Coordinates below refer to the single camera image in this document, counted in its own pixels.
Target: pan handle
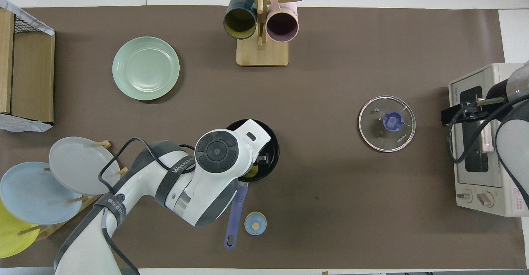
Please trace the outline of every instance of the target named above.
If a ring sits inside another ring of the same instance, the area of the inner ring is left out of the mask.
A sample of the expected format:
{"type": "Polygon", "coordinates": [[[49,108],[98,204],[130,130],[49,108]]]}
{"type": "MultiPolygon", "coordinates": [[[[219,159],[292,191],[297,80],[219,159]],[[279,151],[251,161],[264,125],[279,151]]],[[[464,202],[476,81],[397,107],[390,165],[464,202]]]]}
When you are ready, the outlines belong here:
{"type": "Polygon", "coordinates": [[[230,219],[228,219],[228,228],[226,230],[226,239],[224,240],[224,248],[233,250],[237,243],[238,228],[241,223],[242,206],[248,193],[248,186],[239,185],[237,193],[232,201],[230,209],[230,219]]]}

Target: brown tabletop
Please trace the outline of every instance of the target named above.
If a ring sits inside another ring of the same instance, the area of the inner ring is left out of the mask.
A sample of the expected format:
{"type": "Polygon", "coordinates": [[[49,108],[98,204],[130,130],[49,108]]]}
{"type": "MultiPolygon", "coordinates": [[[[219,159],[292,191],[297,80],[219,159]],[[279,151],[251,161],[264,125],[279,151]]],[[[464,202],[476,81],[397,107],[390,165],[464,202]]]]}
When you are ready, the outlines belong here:
{"type": "MultiPolygon", "coordinates": [[[[263,235],[241,229],[227,251],[227,212],[193,228],[145,197],[114,235],[137,267],[525,268],[519,218],[456,206],[439,119],[449,81],[504,61],[497,11],[301,7],[284,68],[236,65],[223,6],[28,12],[57,32],[55,126],[0,132],[0,175],[21,162],[47,162],[66,136],[109,139],[116,152],[135,136],[194,144],[242,118],[278,136],[279,164],[250,183],[243,209],[243,216],[264,213],[263,235]],[[164,39],[180,59],[175,88],[153,102],[125,96],[112,78],[115,53],[138,36],[164,39]],[[402,98],[417,119],[410,145],[391,154],[365,145],[357,130],[362,106],[381,95],[402,98]]],[[[121,164],[130,166],[140,150],[125,151],[121,164]]],[[[0,265],[51,265],[79,220],[0,265]]]]}

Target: wooden mug tree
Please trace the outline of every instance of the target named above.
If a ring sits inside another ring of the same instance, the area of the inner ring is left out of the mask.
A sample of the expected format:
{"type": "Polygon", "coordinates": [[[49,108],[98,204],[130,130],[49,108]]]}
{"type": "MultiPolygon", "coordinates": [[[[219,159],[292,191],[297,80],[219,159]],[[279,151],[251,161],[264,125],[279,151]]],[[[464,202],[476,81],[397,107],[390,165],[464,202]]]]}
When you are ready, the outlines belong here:
{"type": "MultiPolygon", "coordinates": [[[[278,0],[279,3],[301,0],[278,0]]],[[[266,18],[270,0],[255,0],[257,29],[248,39],[237,40],[236,61],[240,66],[287,66],[288,43],[270,39],[266,33],[266,18]]]]}

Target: yellow plate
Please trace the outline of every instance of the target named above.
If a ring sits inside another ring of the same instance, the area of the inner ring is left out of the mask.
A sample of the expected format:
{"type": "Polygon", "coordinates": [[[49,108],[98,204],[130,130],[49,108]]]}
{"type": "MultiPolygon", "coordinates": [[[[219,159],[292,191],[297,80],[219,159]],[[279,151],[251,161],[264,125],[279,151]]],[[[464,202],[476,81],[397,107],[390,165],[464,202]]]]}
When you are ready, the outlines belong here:
{"type": "Polygon", "coordinates": [[[14,256],[28,248],[35,241],[40,230],[34,230],[21,236],[17,234],[34,226],[34,224],[23,222],[11,215],[4,204],[0,202],[0,258],[14,256]]]}

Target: velcro strap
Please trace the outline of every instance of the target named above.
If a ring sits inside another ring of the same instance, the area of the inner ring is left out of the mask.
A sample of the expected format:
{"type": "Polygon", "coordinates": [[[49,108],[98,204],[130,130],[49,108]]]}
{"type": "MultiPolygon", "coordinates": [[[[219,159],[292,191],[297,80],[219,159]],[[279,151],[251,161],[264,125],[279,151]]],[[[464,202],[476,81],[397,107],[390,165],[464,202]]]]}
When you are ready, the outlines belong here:
{"type": "Polygon", "coordinates": [[[195,164],[195,159],[193,156],[188,155],[176,162],[167,171],[165,177],[162,179],[160,185],[158,185],[158,189],[156,190],[155,200],[157,203],[165,207],[165,200],[167,199],[167,196],[173,185],[176,183],[178,178],[180,178],[180,175],[182,175],[182,173],[193,164],[195,164]]]}
{"type": "Polygon", "coordinates": [[[117,226],[119,227],[121,223],[125,220],[127,215],[125,205],[123,205],[122,200],[124,199],[123,194],[118,194],[114,196],[113,194],[104,194],[94,203],[94,206],[102,206],[108,208],[116,217],[117,226]]]}

